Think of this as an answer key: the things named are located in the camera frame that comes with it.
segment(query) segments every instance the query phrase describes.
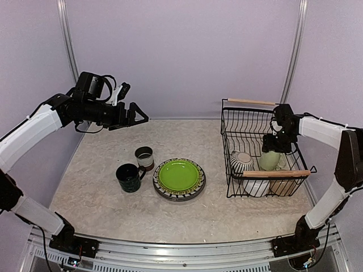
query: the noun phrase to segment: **lavender backdrop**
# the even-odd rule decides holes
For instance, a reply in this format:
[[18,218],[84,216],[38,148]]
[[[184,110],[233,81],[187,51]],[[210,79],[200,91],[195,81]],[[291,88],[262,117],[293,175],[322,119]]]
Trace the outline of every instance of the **lavender backdrop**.
[[[0,135],[53,94],[74,82],[65,53],[56,1],[0,1]],[[81,134],[69,126],[35,146],[10,175],[33,199],[49,206]],[[0,271],[19,271],[30,226],[0,216]]]
[[299,0],[77,0],[67,9],[80,70],[130,83],[126,100],[150,117],[219,118],[222,98],[280,100]]
[[[362,14],[359,0],[309,1],[289,97],[295,112],[363,127]],[[320,198],[332,183],[337,152],[314,140],[300,142],[306,161],[318,168],[309,182]],[[335,221],[353,271],[363,271],[363,194],[354,195]]]

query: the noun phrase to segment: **light green mug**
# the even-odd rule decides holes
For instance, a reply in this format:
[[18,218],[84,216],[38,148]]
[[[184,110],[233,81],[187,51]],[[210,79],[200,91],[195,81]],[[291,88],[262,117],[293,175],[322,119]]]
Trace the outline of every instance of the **light green mug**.
[[262,153],[260,157],[259,163],[260,168],[265,171],[275,170],[278,162],[280,161],[281,153],[277,153],[274,151],[268,151],[267,153]]

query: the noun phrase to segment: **metal cup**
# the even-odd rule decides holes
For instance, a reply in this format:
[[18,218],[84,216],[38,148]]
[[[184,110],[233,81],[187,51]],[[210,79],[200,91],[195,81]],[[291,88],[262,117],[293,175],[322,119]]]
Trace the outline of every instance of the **metal cup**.
[[139,166],[144,166],[146,171],[154,168],[153,150],[148,146],[143,146],[135,151],[135,157]]

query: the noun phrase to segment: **beige table surface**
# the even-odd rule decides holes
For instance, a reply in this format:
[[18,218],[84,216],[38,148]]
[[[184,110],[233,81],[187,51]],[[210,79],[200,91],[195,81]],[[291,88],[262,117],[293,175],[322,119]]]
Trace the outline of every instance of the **beige table surface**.
[[[187,202],[168,201],[154,190],[153,171],[146,174],[137,192],[122,191],[115,171],[121,164],[136,164],[134,151],[144,145],[154,150],[156,166],[176,157],[198,163],[206,173],[204,191]],[[51,209],[79,233],[158,243],[215,243],[283,235],[292,233],[296,221],[311,209],[303,186],[292,197],[226,198],[226,191],[219,121],[151,120],[86,134]]]

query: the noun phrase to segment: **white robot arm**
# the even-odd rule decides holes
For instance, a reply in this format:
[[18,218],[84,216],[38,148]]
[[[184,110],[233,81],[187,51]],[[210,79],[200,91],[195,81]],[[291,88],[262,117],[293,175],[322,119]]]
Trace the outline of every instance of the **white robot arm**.
[[[76,87],[66,95],[54,95],[41,103],[33,114],[0,139],[0,209],[11,211],[24,221],[51,233],[53,239],[50,247],[76,254],[82,248],[83,256],[93,258],[98,242],[74,236],[74,228],[67,220],[25,196],[8,173],[34,145],[71,122],[75,123],[76,130],[83,121],[96,122],[109,130],[147,122],[149,118],[135,103],[131,103],[126,110],[125,104],[121,102],[130,85],[123,83],[112,91],[106,77],[111,76],[83,72]],[[98,100],[104,83],[109,88],[110,96],[105,100]],[[136,113],[143,120],[136,121]]]
[[331,186],[324,196],[296,225],[295,234],[272,240],[275,257],[319,246],[319,231],[347,203],[350,195],[363,185],[363,130],[317,118],[311,114],[293,114],[288,104],[274,109],[281,130],[265,135],[264,151],[289,151],[297,136],[308,137],[338,150]]

